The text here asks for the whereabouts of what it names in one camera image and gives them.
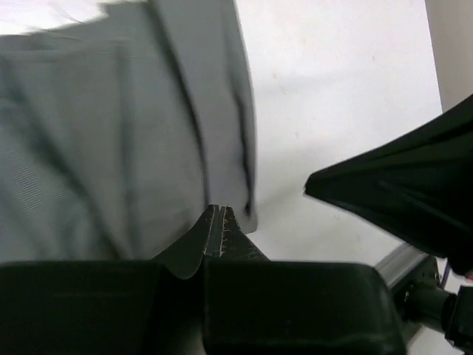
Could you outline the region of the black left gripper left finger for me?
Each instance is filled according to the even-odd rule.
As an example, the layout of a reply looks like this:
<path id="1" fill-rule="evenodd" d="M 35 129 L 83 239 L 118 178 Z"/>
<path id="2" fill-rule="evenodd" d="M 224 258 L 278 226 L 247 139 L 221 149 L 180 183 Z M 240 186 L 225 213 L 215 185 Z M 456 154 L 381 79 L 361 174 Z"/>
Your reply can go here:
<path id="1" fill-rule="evenodd" d="M 203 312 L 201 263 L 211 235 L 215 206 L 208 206 L 179 240 L 155 257 L 163 267 L 147 328 L 148 354 L 192 354 L 193 330 Z"/>

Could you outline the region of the grey pleated skirt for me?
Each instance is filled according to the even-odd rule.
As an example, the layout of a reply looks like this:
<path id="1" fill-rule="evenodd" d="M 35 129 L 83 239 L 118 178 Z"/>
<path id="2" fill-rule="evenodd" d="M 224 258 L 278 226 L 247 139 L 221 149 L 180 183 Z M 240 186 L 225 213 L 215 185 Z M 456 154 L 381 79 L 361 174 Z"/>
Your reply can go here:
<path id="1" fill-rule="evenodd" d="M 232 1 L 139 1 L 1 37 L 1 260 L 149 259 L 206 206 L 246 233 L 251 78 Z"/>

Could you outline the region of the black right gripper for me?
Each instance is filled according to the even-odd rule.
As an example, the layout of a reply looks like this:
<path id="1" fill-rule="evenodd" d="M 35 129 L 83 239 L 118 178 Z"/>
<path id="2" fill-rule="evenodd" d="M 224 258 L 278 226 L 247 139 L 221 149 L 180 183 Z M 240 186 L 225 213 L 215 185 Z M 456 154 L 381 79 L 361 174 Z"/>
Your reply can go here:
<path id="1" fill-rule="evenodd" d="M 314 172 L 305 193 L 472 274 L 472 98 L 429 123 Z"/>

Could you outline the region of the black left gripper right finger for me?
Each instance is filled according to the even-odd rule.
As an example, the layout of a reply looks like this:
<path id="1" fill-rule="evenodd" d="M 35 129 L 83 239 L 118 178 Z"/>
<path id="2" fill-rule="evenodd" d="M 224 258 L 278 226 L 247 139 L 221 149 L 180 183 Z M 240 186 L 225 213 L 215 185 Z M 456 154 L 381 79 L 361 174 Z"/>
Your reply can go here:
<path id="1" fill-rule="evenodd" d="M 203 343 L 208 354 L 280 354 L 280 271 L 217 209 L 203 265 Z"/>

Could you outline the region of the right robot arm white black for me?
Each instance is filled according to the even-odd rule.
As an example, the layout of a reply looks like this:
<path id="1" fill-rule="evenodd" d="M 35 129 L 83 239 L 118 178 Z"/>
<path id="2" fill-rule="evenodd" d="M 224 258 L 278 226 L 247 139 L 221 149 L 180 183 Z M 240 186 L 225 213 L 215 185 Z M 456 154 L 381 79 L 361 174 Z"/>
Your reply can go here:
<path id="1" fill-rule="evenodd" d="M 472 100 L 344 162 L 314 172 L 306 195 L 401 239 L 378 271 L 325 265 L 315 302 L 299 312 L 291 342 L 319 354 L 402 354 L 401 339 L 425 325 L 472 351 L 472 289 L 446 291 L 437 258 L 472 275 Z"/>

